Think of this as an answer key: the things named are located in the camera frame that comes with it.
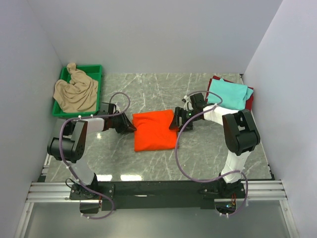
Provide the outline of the orange t-shirt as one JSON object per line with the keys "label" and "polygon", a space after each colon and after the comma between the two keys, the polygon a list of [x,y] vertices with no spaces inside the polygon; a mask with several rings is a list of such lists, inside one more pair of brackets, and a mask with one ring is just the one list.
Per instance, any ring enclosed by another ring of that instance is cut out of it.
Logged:
{"label": "orange t-shirt", "polygon": [[173,110],[152,111],[133,114],[134,151],[156,151],[174,149],[177,132],[169,126],[174,117]]}

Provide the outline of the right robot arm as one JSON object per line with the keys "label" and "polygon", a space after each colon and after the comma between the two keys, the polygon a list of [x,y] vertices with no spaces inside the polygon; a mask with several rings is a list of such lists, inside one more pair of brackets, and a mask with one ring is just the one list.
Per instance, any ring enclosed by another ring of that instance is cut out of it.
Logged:
{"label": "right robot arm", "polygon": [[[228,198],[234,191],[234,185],[245,177],[243,169],[245,162],[261,138],[257,126],[248,109],[240,111],[229,110],[222,107],[223,99],[211,91],[194,91],[182,99],[184,107],[176,107],[169,129],[178,132],[175,144],[176,164],[181,173],[191,181],[198,183],[211,183],[221,181],[217,192],[221,197]],[[182,169],[178,159],[178,144],[182,132],[193,129],[193,122],[206,120],[215,122],[223,127],[224,141],[228,149],[227,159],[219,176],[201,180],[190,177]]]}

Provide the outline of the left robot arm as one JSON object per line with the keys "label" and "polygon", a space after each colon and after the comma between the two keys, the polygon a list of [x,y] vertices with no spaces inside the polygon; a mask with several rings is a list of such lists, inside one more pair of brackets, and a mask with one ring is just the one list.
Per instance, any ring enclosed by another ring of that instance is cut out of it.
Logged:
{"label": "left robot arm", "polygon": [[48,154],[58,161],[66,162],[67,168],[71,169],[76,179],[73,190],[81,191],[87,199],[96,198],[100,189],[97,175],[83,158],[86,137],[89,133],[108,129],[115,129],[118,134],[134,133],[137,130],[117,105],[102,103],[98,111],[85,119],[58,118],[47,145]]}

